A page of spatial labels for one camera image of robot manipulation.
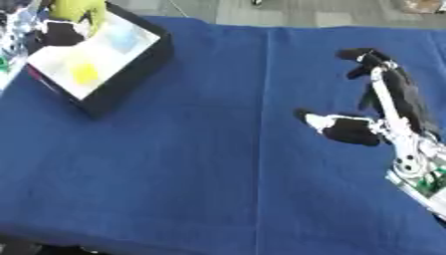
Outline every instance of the table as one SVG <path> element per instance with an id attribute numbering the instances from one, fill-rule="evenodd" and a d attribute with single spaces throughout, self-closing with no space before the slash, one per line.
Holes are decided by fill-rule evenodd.
<path id="1" fill-rule="evenodd" d="M 326 140 L 296 107 L 354 111 L 336 50 L 405 66 L 446 127 L 446 34 L 155 18 L 176 55 L 92 122 L 22 75 L 0 101 L 0 231 L 116 254 L 439 255 L 446 230 L 384 179 L 391 148 Z"/>

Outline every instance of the yellow-green object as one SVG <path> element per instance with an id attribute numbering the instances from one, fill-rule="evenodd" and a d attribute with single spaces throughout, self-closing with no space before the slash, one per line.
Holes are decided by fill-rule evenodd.
<path id="1" fill-rule="evenodd" d="M 70 73 L 79 85 L 89 85 L 99 78 L 95 65 L 83 54 L 73 54 L 68 59 Z"/>
<path id="2" fill-rule="evenodd" d="M 75 81 L 79 85 L 89 85 L 98 79 L 98 72 L 92 63 L 79 64 L 71 68 Z"/>
<path id="3" fill-rule="evenodd" d="M 93 26 L 89 36 L 92 37 L 106 18 L 107 5 L 105 0 L 55 0 L 50 9 L 50 18 L 77 23 L 90 12 Z"/>

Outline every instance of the black glove finger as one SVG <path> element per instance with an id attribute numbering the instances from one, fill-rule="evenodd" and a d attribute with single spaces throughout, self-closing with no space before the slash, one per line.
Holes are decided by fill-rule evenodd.
<path id="1" fill-rule="evenodd" d="M 342 60 L 352 60 L 357 62 L 357 58 L 369 52 L 372 52 L 372 48 L 351 48 L 340 50 L 336 53 L 336 56 Z"/>
<path id="2" fill-rule="evenodd" d="M 379 137 L 368 129 L 368 122 L 339 119 L 333 127 L 324 129 L 327 138 L 351 144 L 379 145 Z"/>
<path id="3" fill-rule="evenodd" d="M 353 70 L 351 70 L 350 72 L 348 72 L 348 74 L 346 75 L 346 77 L 349 80 L 354 80 L 357 79 L 361 76 L 368 76 L 370 75 L 371 69 L 366 67 L 366 66 L 359 66 Z"/>

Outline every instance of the robotic arm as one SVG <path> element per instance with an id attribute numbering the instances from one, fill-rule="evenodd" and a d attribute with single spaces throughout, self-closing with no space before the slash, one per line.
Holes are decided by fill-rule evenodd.
<path id="1" fill-rule="evenodd" d="M 348 73 L 349 79 L 370 75 L 358 107 L 372 105 L 379 119 L 319 116 L 304 109 L 297 109 L 296 117 L 329 139 L 367 146 L 377 146 L 382 140 L 391 144 L 395 159 L 386 178 L 446 220 L 446 146 L 417 88 L 395 62 L 373 49 L 342 50 L 337 56 L 359 63 Z"/>
<path id="2" fill-rule="evenodd" d="M 1 0 L 0 91 L 26 65 L 28 52 L 46 46 L 75 46 L 102 24 L 104 0 Z"/>

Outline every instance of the cable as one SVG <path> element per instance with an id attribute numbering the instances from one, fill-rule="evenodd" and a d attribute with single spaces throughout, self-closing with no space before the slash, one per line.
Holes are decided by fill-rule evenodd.
<path id="1" fill-rule="evenodd" d="M 170 2 L 171 5 L 173 5 L 173 7 L 175 7 L 175 9 L 181 13 L 181 15 L 183 15 L 186 18 L 189 18 L 189 15 L 187 15 L 183 9 L 181 9 L 181 7 L 179 7 L 175 2 L 173 2 L 173 0 L 168 0 Z"/>

